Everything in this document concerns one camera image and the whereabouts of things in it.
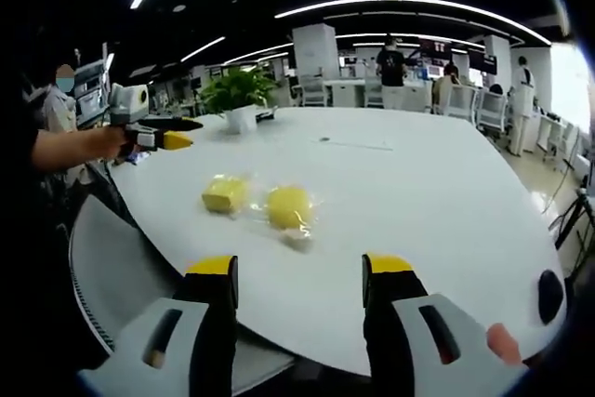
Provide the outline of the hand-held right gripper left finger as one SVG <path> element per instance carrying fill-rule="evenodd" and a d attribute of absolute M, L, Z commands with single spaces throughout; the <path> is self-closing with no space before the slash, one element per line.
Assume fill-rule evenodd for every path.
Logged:
<path fill-rule="evenodd" d="M 204 258 L 172 297 L 127 324 L 110 357 L 79 379 L 91 396 L 229 396 L 237 307 L 238 258 Z"/>

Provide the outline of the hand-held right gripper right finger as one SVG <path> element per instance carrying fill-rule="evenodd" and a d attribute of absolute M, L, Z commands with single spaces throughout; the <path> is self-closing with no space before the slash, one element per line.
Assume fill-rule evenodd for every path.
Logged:
<path fill-rule="evenodd" d="M 397 256 L 366 253 L 364 339 L 376 396 L 504 396 L 525 374 L 487 342 L 484 327 L 430 294 Z"/>

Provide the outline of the person's left hand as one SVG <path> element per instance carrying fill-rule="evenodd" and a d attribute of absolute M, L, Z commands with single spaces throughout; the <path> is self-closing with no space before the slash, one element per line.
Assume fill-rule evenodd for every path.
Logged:
<path fill-rule="evenodd" d="M 120 126 L 105 126 L 98 132 L 99 157 L 114 159 L 126 144 L 125 131 Z"/>

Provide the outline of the person's right hand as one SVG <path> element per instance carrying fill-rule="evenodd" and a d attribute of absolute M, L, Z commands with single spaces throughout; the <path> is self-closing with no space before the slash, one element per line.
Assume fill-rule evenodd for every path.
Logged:
<path fill-rule="evenodd" d="M 488 348 L 505 364 L 522 364 L 519 345 L 502 323 L 491 325 L 486 332 Z"/>

